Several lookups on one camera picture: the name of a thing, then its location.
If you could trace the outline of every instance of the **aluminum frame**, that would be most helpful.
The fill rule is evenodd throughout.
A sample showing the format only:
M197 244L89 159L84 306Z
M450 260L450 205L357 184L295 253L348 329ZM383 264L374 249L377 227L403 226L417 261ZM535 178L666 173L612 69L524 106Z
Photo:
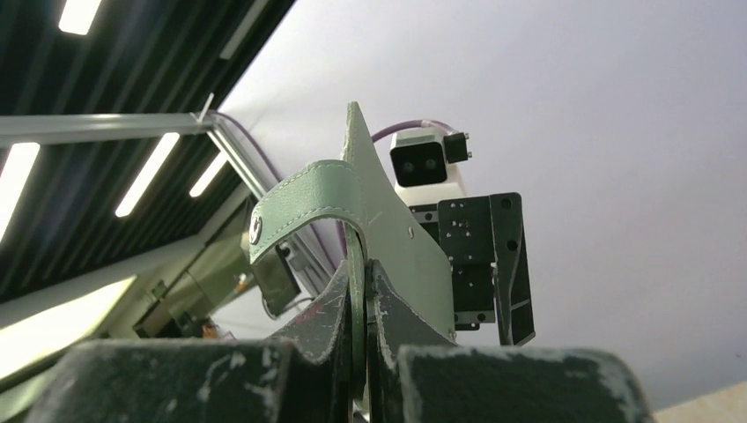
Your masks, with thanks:
M226 153L233 169L258 199L274 185L257 170L260 167L253 153L224 123L211 115L203 119L189 113L0 116L0 148L10 148L22 142L57 145L162 137L167 132L182 135L207 133ZM288 245L294 253L290 265L296 276L310 293L319 294L329 283L334 269L322 261L323 254L306 234L295 234L288 240Z

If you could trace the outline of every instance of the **black slatted ceiling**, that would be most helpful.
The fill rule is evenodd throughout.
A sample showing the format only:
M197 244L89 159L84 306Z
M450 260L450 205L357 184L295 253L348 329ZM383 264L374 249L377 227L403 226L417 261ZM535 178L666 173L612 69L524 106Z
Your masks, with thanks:
M102 0L86 36L59 31L64 1L0 2L0 115L183 113L218 105L292 1L270 1L230 60L218 57L251 1ZM0 302L196 234L240 184L182 137L125 219L116 206L158 139L44 145L0 241ZM0 168L8 150L0 149Z

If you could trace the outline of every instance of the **white ceiling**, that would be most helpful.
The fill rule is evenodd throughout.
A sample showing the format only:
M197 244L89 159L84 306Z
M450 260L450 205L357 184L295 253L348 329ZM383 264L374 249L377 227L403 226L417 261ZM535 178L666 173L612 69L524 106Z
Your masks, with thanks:
M745 22L744 0L299 0L221 109L284 175L338 156L350 100L372 132L468 131L469 194L524 197L532 344L616 352L661 408L747 380Z

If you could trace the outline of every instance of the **strap rivet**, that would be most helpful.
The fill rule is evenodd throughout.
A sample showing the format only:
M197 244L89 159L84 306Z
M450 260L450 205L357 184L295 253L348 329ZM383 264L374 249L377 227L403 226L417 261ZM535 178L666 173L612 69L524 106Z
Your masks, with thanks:
M259 235L262 233L262 217L253 216L249 226L249 243L255 245L259 241Z

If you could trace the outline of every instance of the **green leather strap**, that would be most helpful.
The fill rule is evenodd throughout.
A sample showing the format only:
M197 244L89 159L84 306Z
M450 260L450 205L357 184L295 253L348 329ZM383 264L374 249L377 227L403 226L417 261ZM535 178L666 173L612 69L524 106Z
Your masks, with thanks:
M279 242L318 219L340 219L366 238L366 200L360 178L342 160L317 161L271 189L252 211L258 238L249 244L253 263Z

